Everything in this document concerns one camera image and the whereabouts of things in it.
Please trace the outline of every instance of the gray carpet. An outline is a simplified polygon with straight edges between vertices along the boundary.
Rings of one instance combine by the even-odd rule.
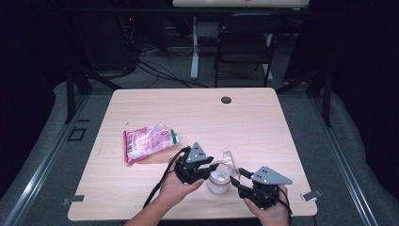
[[[279,88],[283,86],[282,77],[285,67],[292,50],[294,40],[286,38],[282,40],[277,50],[275,64],[272,67],[274,79],[269,83],[269,87]],[[213,70],[212,46],[201,48],[199,79],[196,83],[201,83],[207,87],[212,87],[215,72]],[[147,61],[159,71],[165,69],[158,66],[162,65],[177,77],[189,82],[191,69],[191,53],[186,55],[175,54],[173,51],[166,57],[157,51],[149,52],[140,57]],[[263,84],[262,71],[254,72],[253,67],[235,68],[232,74],[231,69],[222,70],[221,76],[233,76],[234,80],[221,81],[220,86],[226,87],[260,87]],[[112,75],[113,73],[102,73],[102,75]],[[240,77],[248,74],[255,78],[255,81],[246,82]],[[133,73],[118,79],[113,79],[116,84],[128,89],[162,89],[162,88],[186,88],[181,82],[156,78],[154,75],[145,73],[137,68]],[[40,192],[32,205],[28,209],[23,220],[23,225],[120,225],[120,222],[71,222],[67,218],[69,206],[60,205],[63,198],[68,198],[74,194],[79,183],[84,166],[91,151],[92,144],[98,133],[101,121],[106,111],[111,97],[111,90],[95,80],[90,80],[94,87],[92,95],[83,106],[82,112],[77,116],[75,128],[85,128],[86,132],[81,141],[64,141],[60,146],[60,154],[48,174]],[[306,85],[299,86],[290,94],[279,96],[281,106],[293,135],[296,148],[302,161],[304,170],[307,174],[311,189],[319,188],[324,196],[317,201],[318,213],[316,215],[318,225],[363,225],[359,212],[353,203],[351,195],[343,181],[343,177],[337,167],[332,146],[323,130],[322,123],[317,119],[318,112],[314,111],[303,92]],[[65,84],[55,88],[56,105],[48,120],[43,132],[38,140],[32,154],[28,157],[24,168],[8,190],[8,193],[0,201],[1,223],[4,223],[23,194],[26,185],[41,162],[41,159],[54,148],[54,143],[61,131],[66,129],[64,120],[66,119],[66,95]],[[85,97],[77,95],[77,101]],[[339,98],[333,95],[331,106],[332,130],[342,145],[345,155],[348,158],[351,168],[359,184],[364,189],[366,198],[371,201],[373,210],[377,215],[380,225],[395,225],[399,220],[395,218],[398,211],[396,199],[386,193],[386,191],[376,182],[370,169],[364,162],[364,150],[362,149],[361,139],[353,125],[350,117],[345,111]],[[388,210],[379,206],[387,205]],[[211,222],[202,222],[203,225],[210,225]],[[233,225],[233,222],[218,222],[220,225]],[[312,225],[312,218],[295,218],[292,225]]]

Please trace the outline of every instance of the human arm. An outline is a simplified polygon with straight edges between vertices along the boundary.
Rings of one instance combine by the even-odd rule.
[[[150,202],[137,215],[129,220],[126,226],[155,226],[159,223],[162,217],[176,204],[181,202],[186,195],[197,190],[203,183],[203,179],[198,180],[192,185],[185,185],[176,176],[174,171],[171,171],[164,183],[161,185],[158,196]]]
[[[279,186],[279,189],[288,195],[287,187]],[[279,199],[284,203],[288,203],[286,196],[282,192],[279,193]],[[249,199],[244,199],[244,202],[249,211],[261,221],[263,226],[288,226],[290,224],[289,212],[287,208],[279,202],[277,202],[275,206],[265,210],[259,208]]]

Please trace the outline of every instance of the chair leg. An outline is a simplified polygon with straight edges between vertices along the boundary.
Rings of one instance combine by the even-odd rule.
[[[214,69],[216,69],[216,64],[217,64],[217,56],[215,56],[215,59],[214,59]]]
[[[217,88],[217,79],[219,78],[219,63],[215,62],[215,88]]]
[[[267,86],[267,80],[269,79],[271,66],[272,66],[271,62],[269,64],[267,64],[266,75],[264,76],[264,82],[263,82],[263,87],[264,88]]]

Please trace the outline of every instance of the wrist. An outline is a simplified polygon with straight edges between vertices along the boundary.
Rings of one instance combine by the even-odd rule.
[[[156,202],[156,204],[164,206],[168,210],[177,204],[168,196],[163,195],[158,195],[153,201]]]
[[[262,226],[289,226],[290,222],[288,218],[259,218]]]

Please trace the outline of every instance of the transparent object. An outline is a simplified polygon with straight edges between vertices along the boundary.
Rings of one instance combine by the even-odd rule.
[[[223,153],[223,160],[217,160],[212,164],[214,163],[219,165],[215,171],[211,172],[207,185],[215,194],[223,194],[229,190],[231,184],[230,176],[236,176],[238,168],[234,164],[230,151]]]
[[[230,174],[224,165],[219,165],[215,171],[212,171],[207,181],[209,189],[215,194],[225,193],[229,190],[230,184]]]

